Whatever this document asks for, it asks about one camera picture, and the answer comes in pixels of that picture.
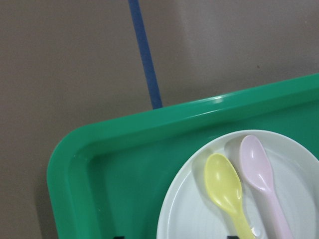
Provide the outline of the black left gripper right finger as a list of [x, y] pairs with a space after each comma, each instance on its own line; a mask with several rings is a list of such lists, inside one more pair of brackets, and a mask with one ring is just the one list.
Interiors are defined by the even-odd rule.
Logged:
[[239, 239], [239, 237], [230, 235], [230, 236], [227, 236], [227, 239]]

